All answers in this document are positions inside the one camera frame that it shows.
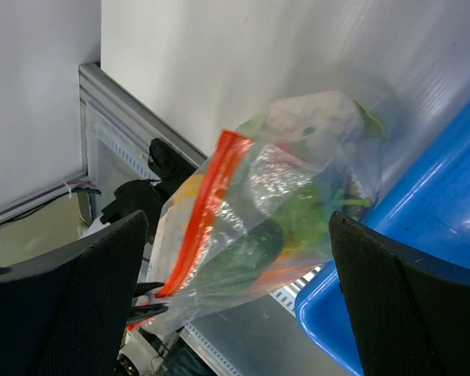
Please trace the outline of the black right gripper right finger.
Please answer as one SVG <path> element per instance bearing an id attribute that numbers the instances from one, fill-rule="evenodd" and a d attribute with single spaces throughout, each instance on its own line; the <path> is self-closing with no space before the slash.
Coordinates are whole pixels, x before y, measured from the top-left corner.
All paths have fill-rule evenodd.
<path id="1" fill-rule="evenodd" d="M 470 269 L 336 211 L 332 254 L 365 375 L 470 375 Z"/>

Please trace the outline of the clear zip top bag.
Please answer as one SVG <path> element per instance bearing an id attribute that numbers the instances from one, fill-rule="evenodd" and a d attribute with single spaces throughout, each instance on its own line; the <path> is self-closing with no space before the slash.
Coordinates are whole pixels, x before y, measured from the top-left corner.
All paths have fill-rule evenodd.
<path id="1" fill-rule="evenodd" d="M 343 188 L 348 197 L 370 197 L 368 209 L 341 209 L 355 219 L 375 206 L 381 187 L 381 156 L 393 123 L 393 103 L 385 92 L 344 92 L 385 123 L 383 139 L 357 138 L 343 143 L 317 138 L 291 144 L 258 141 L 236 129 L 221 133 L 215 152 L 192 175 L 204 175 L 199 194 L 161 209 L 147 280 L 163 282 L 157 293 L 168 310 L 138 325 L 166 335 L 208 314 L 240 306 L 294 282 L 256 282 L 234 295 L 206 295 L 196 277 L 201 267 L 273 213 L 300 187 L 315 184 L 332 197 Z M 328 235 L 306 250 L 331 260 Z"/>

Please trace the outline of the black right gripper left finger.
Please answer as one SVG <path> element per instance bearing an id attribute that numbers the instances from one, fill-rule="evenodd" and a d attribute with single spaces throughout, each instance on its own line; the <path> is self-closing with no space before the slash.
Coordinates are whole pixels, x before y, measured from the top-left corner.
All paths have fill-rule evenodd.
<path id="1" fill-rule="evenodd" d="M 110 375 L 148 223 L 141 211 L 0 269 L 0 375 Z"/>

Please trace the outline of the yellow orange mango toy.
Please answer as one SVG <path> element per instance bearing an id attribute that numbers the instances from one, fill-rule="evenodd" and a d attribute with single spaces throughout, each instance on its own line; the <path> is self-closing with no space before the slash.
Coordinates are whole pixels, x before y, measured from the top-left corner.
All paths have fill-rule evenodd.
<path id="1" fill-rule="evenodd" d="M 173 194 L 173 203 L 177 205 L 180 201 L 196 197 L 199 194 L 204 175 L 190 176 Z"/>

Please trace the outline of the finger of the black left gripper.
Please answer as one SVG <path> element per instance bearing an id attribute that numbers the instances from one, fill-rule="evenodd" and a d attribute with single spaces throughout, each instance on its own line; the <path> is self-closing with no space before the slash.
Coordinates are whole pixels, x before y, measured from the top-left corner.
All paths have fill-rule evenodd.
<path id="1" fill-rule="evenodd" d="M 155 303 L 151 305 L 135 305 L 130 309 L 130 313 L 126 320 L 127 325 L 137 324 L 141 321 L 150 319 L 168 310 L 163 303 Z"/>
<path id="2" fill-rule="evenodd" d="M 141 282 L 136 284 L 133 304 L 162 304 L 166 298 L 158 298 L 157 293 L 164 287 L 163 282 Z"/>

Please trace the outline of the dark green cucumber toy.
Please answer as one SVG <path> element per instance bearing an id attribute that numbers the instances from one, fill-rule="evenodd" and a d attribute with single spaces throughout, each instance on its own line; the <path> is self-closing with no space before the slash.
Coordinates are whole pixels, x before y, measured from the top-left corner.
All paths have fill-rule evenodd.
<path id="1" fill-rule="evenodd" d="M 234 295 L 249 288 L 278 259 L 284 241 L 275 221 L 261 222 L 201 267 L 198 287 L 206 295 Z"/>

